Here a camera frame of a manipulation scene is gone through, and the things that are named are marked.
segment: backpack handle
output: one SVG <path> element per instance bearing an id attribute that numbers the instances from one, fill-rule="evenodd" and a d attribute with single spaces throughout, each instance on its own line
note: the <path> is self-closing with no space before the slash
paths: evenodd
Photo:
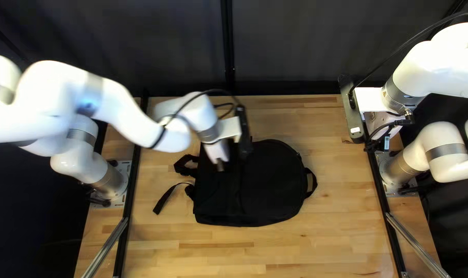
<path id="1" fill-rule="evenodd" d="M 311 194 L 316 190 L 317 186 L 318 186 L 318 183 L 316 181 L 316 176 L 315 174 L 309 169 L 309 168 L 304 168 L 304 171 L 305 173 L 308 175 L 308 174 L 311 174 L 311 176 L 313 177 L 313 183 L 312 183 L 312 189 L 311 191 L 309 192 L 306 192 L 306 198 L 308 198 L 309 196 L 311 196 Z"/>

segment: black backpack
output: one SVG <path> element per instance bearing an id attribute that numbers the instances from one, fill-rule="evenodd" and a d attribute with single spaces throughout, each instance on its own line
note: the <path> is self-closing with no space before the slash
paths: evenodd
<path id="1" fill-rule="evenodd" d="M 231 161 L 219 172 L 201 146 L 200 156 L 185 155 L 174 164 L 175 171 L 195 178 L 186 194 L 194 201 L 193 213 L 202 224 L 259 227 L 294 217 L 317 187 L 316 176 L 305 168 L 301 155 L 278 140 L 253 142 L 253 152 L 239 158 L 238 144 L 229 141 Z M 186 167 L 197 162 L 195 169 Z M 308 188 L 307 175 L 312 176 Z M 162 210 L 177 186 L 172 186 L 153 209 Z"/>

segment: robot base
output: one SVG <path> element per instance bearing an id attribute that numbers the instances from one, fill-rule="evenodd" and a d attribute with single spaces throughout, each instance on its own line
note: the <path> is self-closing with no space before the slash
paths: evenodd
<path id="1" fill-rule="evenodd" d="M 127 188 L 129 173 L 131 171 L 131 161 L 130 160 L 118 160 L 117 161 L 117 166 L 115 168 L 116 168 L 117 171 L 119 171 L 119 173 L 121 173 L 123 175 L 123 180 L 124 180 L 125 186 Z M 104 206 L 102 206 L 100 204 L 91 203 L 91 207 L 94 208 L 94 209 L 123 208 L 124 204 L 126 202 L 126 195 L 127 195 L 127 189 L 122 194 L 115 197 L 114 199 L 110 199 L 109 200 L 110 201 L 110 206 L 104 207 Z M 99 192 L 92 193 L 91 198 L 100 199 L 100 200 L 107 199 L 107 198 L 104 198 L 103 196 L 101 196 L 101 194 Z"/>
<path id="2" fill-rule="evenodd" d="M 390 163 L 393 160 L 393 157 L 390 156 L 388 152 L 382 152 L 382 151 L 377 151 L 375 152 L 375 158 L 376 162 L 379 165 L 379 173 L 380 175 L 383 174 L 386 166 L 388 163 Z M 406 193 L 406 194 L 399 194 L 398 190 L 401 189 L 401 185 L 394 185 L 394 184 L 388 184 L 382 179 L 382 184 L 383 184 L 383 190 L 385 191 L 386 197 L 413 197 L 413 196 L 418 196 L 417 192 L 412 192 L 412 193 Z M 418 186 L 416 178 L 412 178 L 408 182 L 410 187 L 416 187 Z"/>

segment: black metal post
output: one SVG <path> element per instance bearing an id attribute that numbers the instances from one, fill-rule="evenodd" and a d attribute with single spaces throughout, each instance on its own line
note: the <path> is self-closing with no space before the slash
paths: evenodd
<path id="1" fill-rule="evenodd" d="M 225 82 L 227 90 L 235 90 L 234 32 L 232 25 L 232 0 L 221 0 L 222 34 L 224 37 Z"/>
<path id="2" fill-rule="evenodd" d="M 391 253 L 393 255 L 393 260 L 395 261 L 395 267 L 397 273 L 405 272 L 404 259 L 402 257 L 402 252 L 400 251 L 400 245 L 398 244 L 397 234 L 395 229 L 388 223 L 386 220 L 386 213 L 390 212 L 390 207 L 388 206 L 388 201 L 386 200 L 386 194 L 383 189 L 382 177 L 379 174 L 378 163 L 376 163 L 376 158 L 374 153 L 368 152 L 369 164 L 371 166 L 371 172 L 373 173 L 373 180 L 375 181 L 376 194 L 378 195 L 379 207 L 382 210 L 383 221 L 385 221 L 386 235 L 390 242 Z"/>
<path id="3" fill-rule="evenodd" d="M 21 52 L 21 50 L 0 30 L 0 40 L 6 44 L 12 52 L 14 52 L 25 63 L 24 66 L 29 66 L 32 61 Z"/>
<path id="4" fill-rule="evenodd" d="M 139 107 L 146 113 L 148 107 L 148 92 L 145 90 L 141 97 Z M 124 260 L 126 259 L 126 247 L 128 245 L 129 238 L 129 227 L 132 225 L 131 212 L 133 209 L 133 202 L 135 197 L 136 180 L 138 179 L 138 168 L 139 168 L 139 157 L 141 156 L 141 147 L 135 144 L 133 151 L 133 159 L 131 161 L 131 171 L 129 173 L 128 191 L 126 194 L 126 203 L 124 204 L 123 218 L 129 219 L 129 224 L 126 229 L 122 232 L 119 237 L 119 243 L 117 245 L 117 254 L 114 262 L 114 278 L 122 277 L 122 271 L 124 269 Z"/>
<path id="5" fill-rule="evenodd" d="M 453 4 L 450 6 L 450 8 L 447 10 L 447 12 L 445 13 L 445 15 L 442 17 L 442 18 L 445 18 L 447 16 L 451 16 L 453 15 L 454 13 L 456 12 L 459 12 L 460 10 L 462 10 L 462 8 L 465 6 L 465 4 L 467 4 L 468 0 L 456 0 L 455 2 L 453 2 Z M 436 33 L 438 33 L 441 29 L 447 27 L 450 23 L 450 22 L 447 22 L 441 26 L 438 26 L 436 28 L 433 29 L 433 31 L 431 31 L 431 33 L 429 34 L 428 38 L 426 39 L 427 41 L 430 41 L 434 35 L 436 35 Z"/>

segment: black cable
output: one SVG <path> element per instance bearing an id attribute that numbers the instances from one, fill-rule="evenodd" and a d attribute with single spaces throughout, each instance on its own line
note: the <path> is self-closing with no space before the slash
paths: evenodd
<path id="1" fill-rule="evenodd" d="M 150 147 L 150 149 L 153 149 L 157 146 L 157 144 L 162 140 L 162 137 L 164 136 L 165 134 L 165 131 L 167 130 L 166 127 L 168 124 L 170 124 L 172 122 L 172 120 L 174 120 L 178 115 L 179 113 L 188 105 L 190 104 L 193 100 L 195 100 L 196 98 L 199 98 L 201 97 L 202 95 L 205 95 L 205 94 L 209 94 L 209 93 L 213 93 L 213 92 L 220 92 L 220 93 L 223 93 L 225 95 L 228 95 L 230 96 L 238 105 L 241 104 L 241 102 L 229 91 L 226 91 L 226 90 L 223 90 L 223 89 L 211 89 L 211 90 L 206 90 L 204 92 L 200 92 L 199 94 L 195 95 L 194 97 L 188 99 L 188 101 L 186 101 L 184 104 L 181 105 L 181 107 L 179 107 L 179 109 L 177 109 L 177 111 L 169 118 L 169 121 L 164 124 L 162 127 L 162 132 L 160 133 L 160 135 L 157 137 L 157 140 L 153 143 L 153 145 Z"/>
<path id="2" fill-rule="evenodd" d="M 219 119 L 223 119 L 224 117 L 229 115 L 229 113 L 234 110 L 234 104 L 231 103 L 231 102 L 227 102 L 227 103 L 222 103 L 222 104 L 216 104 L 216 105 L 213 106 L 214 108 L 218 108 L 218 107 L 222 107 L 222 106 L 226 106 L 226 105 L 230 105 L 231 107 L 230 107 L 229 111 L 225 112 L 222 116 L 218 117 Z"/>
<path id="3" fill-rule="evenodd" d="M 226 105 L 234 105 L 233 103 L 231 102 L 226 102 L 226 103 L 222 103 L 222 104 L 215 104 L 213 105 L 213 108 L 219 108 L 219 107 L 222 107 L 222 106 L 226 106 Z"/>
<path id="4" fill-rule="evenodd" d="M 419 33 L 417 33 L 415 36 L 413 36 L 412 38 L 410 38 L 409 40 L 407 40 L 405 43 L 403 43 L 401 46 L 399 46 L 394 52 L 392 52 L 392 54 L 386 58 L 385 60 L 383 60 L 381 63 L 379 63 L 376 67 L 374 67 L 367 75 L 366 77 L 364 77 L 363 79 L 361 79 L 361 81 L 357 82 L 356 84 L 354 84 L 352 86 L 352 88 L 350 88 L 349 90 L 349 98 L 352 97 L 352 94 L 354 92 L 354 89 L 361 85 L 361 83 L 363 83 L 366 79 L 368 79 L 375 71 L 377 71 L 381 66 L 383 66 L 386 62 L 388 62 L 388 60 L 392 59 L 392 57 L 394 57 L 395 55 L 397 55 L 402 49 L 404 49 L 405 47 L 407 47 L 409 44 L 411 44 L 413 41 L 417 40 L 419 37 L 421 37 L 422 35 L 425 35 L 426 33 L 428 33 L 429 31 L 433 30 L 434 28 L 454 19 L 454 18 L 457 18 L 459 16 L 463 16 L 463 15 L 468 15 L 468 11 L 466 12 L 458 12 L 458 13 L 454 13 L 453 15 L 451 16 L 448 16 L 448 17 L 445 17 L 443 18 L 442 20 L 434 23 L 433 25 L 429 26 L 428 28 L 420 31 Z"/>
<path id="5" fill-rule="evenodd" d="M 395 126 L 397 125 L 395 122 L 390 122 L 390 123 L 386 123 L 384 125 L 381 125 L 379 126 L 377 129 L 375 129 L 370 135 L 369 135 L 369 140 L 371 140 L 371 138 L 373 138 L 374 135 L 376 135 L 376 133 L 378 133 L 378 131 L 386 128 L 386 127 L 389 127 L 389 126 Z"/>
<path id="6" fill-rule="evenodd" d="M 365 148 L 364 150 L 365 151 L 369 151 L 369 152 L 374 152 L 376 151 L 376 146 L 383 140 L 383 138 L 385 138 L 386 135 L 388 135 L 391 131 L 393 127 L 392 126 L 389 126 L 388 127 L 388 130 L 385 131 L 378 139 L 376 140 L 371 140 L 371 136 L 369 138 L 367 138 L 366 142 L 365 142 Z"/>
<path id="7" fill-rule="evenodd" d="M 395 113 L 392 113 L 392 112 L 389 112 L 389 111 L 387 111 L 387 114 L 390 114 L 390 115 L 395 116 L 395 117 L 402 117 L 403 116 L 403 114 L 395 114 Z"/>

